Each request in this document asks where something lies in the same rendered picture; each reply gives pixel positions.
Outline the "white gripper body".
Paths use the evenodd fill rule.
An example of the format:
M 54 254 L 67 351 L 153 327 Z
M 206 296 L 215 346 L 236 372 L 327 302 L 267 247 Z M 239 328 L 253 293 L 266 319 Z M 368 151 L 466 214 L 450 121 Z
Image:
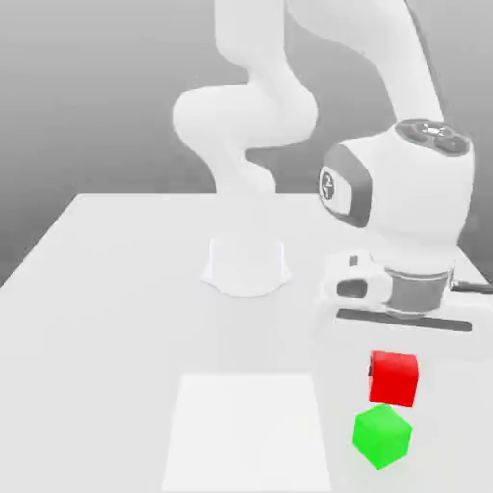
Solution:
M 486 307 L 446 306 L 430 317 L 396 319 L 383 312 L 317 303 L 314 339 L 333 351 L 380 350 L 431 358 L 484 358 Z

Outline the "small red cube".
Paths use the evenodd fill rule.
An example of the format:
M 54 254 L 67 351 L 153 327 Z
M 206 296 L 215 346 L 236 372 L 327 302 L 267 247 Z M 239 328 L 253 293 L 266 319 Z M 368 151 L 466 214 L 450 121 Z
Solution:
M 420 375 L 417 357 L 374 350 L 370 359 L 369 401 L 412 407 Z

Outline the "small green cube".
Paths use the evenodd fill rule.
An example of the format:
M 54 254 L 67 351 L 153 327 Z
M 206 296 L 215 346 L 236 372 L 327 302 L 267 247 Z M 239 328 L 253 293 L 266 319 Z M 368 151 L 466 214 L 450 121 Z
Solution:
M 353 446 L 377 469 L 405 457 L 413 426 L 388 404 L 378 404 L 357 414 Z

